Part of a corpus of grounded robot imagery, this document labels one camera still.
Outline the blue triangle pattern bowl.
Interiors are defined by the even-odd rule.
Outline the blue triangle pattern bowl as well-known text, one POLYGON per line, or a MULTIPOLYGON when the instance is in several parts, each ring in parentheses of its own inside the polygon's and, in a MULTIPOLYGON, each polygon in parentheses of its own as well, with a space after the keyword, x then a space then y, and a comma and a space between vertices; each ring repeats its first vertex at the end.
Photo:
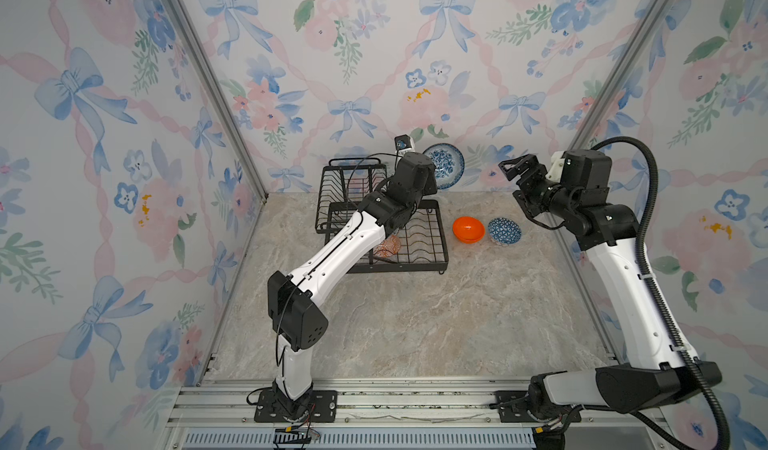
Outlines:
POLYGON ((487 232, 490 240, 498 245, 513 245, 520 242, 522 238, 520 225, 506 217, 496 217, 490 220, 487 232))

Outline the black wire dish rack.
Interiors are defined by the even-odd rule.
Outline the black wire dish rack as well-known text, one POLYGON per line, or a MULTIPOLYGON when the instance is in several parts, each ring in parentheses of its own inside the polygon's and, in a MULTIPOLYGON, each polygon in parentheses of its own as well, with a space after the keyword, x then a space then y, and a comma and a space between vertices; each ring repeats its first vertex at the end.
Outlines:
POLYGON ((408 152, 394 174, 377 157, 331 160, 322 170, 316 231, 325 246, 312 271, 438 272, 449 254, 432 159, 408 152))

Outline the orange plastic bowl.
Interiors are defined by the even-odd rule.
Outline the orange plastic bowl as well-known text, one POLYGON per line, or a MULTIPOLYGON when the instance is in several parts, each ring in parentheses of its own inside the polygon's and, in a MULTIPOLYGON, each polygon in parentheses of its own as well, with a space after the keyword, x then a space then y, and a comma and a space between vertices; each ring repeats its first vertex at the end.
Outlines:
POLYGON ((452 224, 454 236, 462 243, 474 244, 485 236, 485 226, 477 218, 470 216, 458 217, 452 224))

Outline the blue floral bowl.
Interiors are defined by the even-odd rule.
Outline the blue floral bowl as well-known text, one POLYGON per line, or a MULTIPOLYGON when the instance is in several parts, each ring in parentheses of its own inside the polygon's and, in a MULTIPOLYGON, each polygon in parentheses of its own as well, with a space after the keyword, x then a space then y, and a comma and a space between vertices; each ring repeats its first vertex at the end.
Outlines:
POLYGON ((435 178, 439 190, 446 190, 460 182, 465 170, 465 160, 456 146, 438 143, 429 146, 423 153, 435 164, 435 178))

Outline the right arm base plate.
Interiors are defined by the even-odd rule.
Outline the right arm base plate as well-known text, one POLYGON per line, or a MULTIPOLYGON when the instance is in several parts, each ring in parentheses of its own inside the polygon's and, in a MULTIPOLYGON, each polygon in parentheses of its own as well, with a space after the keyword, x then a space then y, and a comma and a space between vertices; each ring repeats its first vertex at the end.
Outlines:
POLYGON ((547 397, 523 390, 497 390, 489 408, 498 412, 502 423, 563 423, 572 405, 557 405, 547 397))

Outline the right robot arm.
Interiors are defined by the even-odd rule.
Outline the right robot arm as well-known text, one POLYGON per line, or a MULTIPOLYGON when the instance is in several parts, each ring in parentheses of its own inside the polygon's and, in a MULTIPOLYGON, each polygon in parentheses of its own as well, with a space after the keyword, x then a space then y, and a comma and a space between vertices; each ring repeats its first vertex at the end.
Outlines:
POLYGON ((648 288, 652 273, 641 266, 640 224, 633 210, 608 202, 611 159, 580 149, 554 156, 551 166, 526 154, 500 169, 516 181, 514 197, 525 216, 561 218, 608 292, 618 317, 627 362, 580 372, 537 375, 529 385, 532 413, 567 406, 604 406, 617 413, 680 403, 721 383, 714 362, 699 359, 681 333, 665 298, 648 288))

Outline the red geometric pattern bowl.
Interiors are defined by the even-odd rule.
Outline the red geometric pattern bowl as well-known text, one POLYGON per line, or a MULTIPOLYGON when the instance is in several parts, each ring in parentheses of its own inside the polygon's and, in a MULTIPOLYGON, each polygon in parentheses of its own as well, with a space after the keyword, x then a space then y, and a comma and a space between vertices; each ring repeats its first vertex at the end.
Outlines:
POLYGON ((373 254, 378 258, 391 258, 395 257, 402 248, 401 241, 397 235, 392 235, 386 238, 384 242, 381 242, 374 248, 373 254))

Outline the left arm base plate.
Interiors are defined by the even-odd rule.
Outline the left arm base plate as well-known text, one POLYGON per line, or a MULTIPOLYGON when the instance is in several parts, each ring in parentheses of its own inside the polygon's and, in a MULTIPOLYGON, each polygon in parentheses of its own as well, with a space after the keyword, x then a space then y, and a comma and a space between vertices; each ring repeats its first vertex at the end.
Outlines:
POLYGON ((338 392, 309 389, 297 400, 291 400, 273 387, 260 391, 254 406, 256 423, 334 423, 338 392))

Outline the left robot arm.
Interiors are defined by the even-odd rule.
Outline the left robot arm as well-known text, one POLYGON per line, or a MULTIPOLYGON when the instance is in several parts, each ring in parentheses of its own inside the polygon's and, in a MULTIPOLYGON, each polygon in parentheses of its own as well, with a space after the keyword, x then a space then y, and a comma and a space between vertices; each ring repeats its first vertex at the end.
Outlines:
POLYGON ((286 406, 310 398, 312 347, 329 326, 321 307, 344 275, 368 251, 408 224, 425 196, 436 194, 436 167, 419 152, 407 152, 394 176, 368 193, 348 222, 314 256, 267 283, 268 315, 276 333, 273 383, 286 406))

